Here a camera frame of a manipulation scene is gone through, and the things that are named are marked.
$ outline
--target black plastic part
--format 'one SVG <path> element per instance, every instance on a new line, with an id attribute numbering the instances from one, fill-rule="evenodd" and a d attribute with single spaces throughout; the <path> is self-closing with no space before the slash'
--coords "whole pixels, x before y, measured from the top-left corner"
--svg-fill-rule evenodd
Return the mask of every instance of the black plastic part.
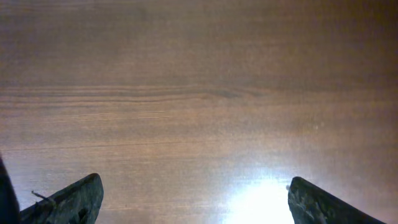
<path id="1" fill-rule="evenodd" d="M 98 174 L 78 182 L 21 211 L 22 224 L 94 224 L 104 190 Z"/>
<path id="2" fill-rule="evenodd" d="M 385 224 L 301 177 L 293 178 L 288 202 L 295 224 Z"/>

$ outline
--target brown wood surface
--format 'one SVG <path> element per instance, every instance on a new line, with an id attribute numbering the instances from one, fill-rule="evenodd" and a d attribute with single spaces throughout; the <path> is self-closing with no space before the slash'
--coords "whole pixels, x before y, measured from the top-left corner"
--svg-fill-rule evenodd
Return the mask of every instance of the brown wood surface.
<path id="1" fill-rule="evenodd" d="M 292 223 L 299 175 L 398 223 L 395 1 L 0 13 L 0 150 L 21 209 L 97 172 L 97 223 Z"/>

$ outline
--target black object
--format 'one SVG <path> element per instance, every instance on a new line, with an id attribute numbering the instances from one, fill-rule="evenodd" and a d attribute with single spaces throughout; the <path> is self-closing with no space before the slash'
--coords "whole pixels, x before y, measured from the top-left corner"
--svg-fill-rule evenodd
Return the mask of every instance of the black object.
<path id="1" fill-rule="evenodd" d="M 295 224 L 385 224 L 301 177 L 293 178 L 288 202 Z"/>
<path id="2" fill-rule="evenodd" d="M 98 174 L 90 174 L 49 197 L 32 193 L 43 200 L 19 212 L 0 157 L 0 224 L 94 224 L 104 197 Z"/>
<path id="3" fill-rule="evenodd" d="M 21 211 L 22 224 L 94 224 L 104 190 L 98 174 L 90 174 Z"/>

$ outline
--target wooden surface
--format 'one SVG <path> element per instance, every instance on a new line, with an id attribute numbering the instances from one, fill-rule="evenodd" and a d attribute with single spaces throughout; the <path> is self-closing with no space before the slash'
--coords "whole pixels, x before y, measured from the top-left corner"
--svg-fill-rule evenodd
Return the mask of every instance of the wooden surface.
<path id="1" fill-rule="evenodd" d="M 0 150 L 21 209 L 97 172 L 97 223 L 292 223 L 299 175 L 398 223 L 394 1 L 0 13 Z"/>

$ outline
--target wooden table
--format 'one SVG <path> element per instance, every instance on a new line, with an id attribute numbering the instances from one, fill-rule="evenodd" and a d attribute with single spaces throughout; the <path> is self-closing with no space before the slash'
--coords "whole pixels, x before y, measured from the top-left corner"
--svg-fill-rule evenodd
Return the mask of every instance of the wooden table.
<path id="1" fill-rule="evenodd" d="M 0 150 L 21 209 L 97 172 L 97 223 L 292 223 L 299 175 L 398 223 L 395 1 L 0 13 Z"/>

